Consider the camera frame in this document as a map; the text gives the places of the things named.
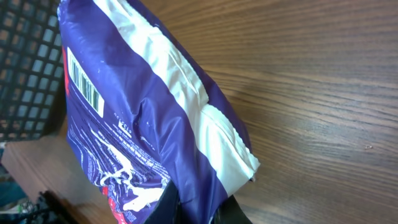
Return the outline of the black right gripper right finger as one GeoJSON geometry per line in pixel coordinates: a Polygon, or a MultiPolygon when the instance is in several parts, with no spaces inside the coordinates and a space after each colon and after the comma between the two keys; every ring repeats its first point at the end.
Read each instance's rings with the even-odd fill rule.
{"type": "Polygon", "coordinates": [[[232,195],[224,201],[214,215],[214,224],[252,224],[232,195]]]}

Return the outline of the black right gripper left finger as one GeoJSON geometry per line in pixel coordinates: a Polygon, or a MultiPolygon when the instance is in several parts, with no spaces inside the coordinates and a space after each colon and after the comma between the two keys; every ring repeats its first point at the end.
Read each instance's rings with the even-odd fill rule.
{"type": "Polygon", "coordinates": [[[180,199],[172,181],[167,184],[154,211],[144,224],[180,224],[180,199]]]}

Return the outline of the red purple pad pack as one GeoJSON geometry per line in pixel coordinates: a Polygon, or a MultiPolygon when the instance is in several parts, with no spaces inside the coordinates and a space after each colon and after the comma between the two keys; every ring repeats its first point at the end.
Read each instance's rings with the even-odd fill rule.
{"type": "Polygon", "coordinates": [[[214,223],[259,160],[216,82],[140,1],[57,9],[67,140],[118,223],[144,223],[172,181],[180,223],[214,223]]]}

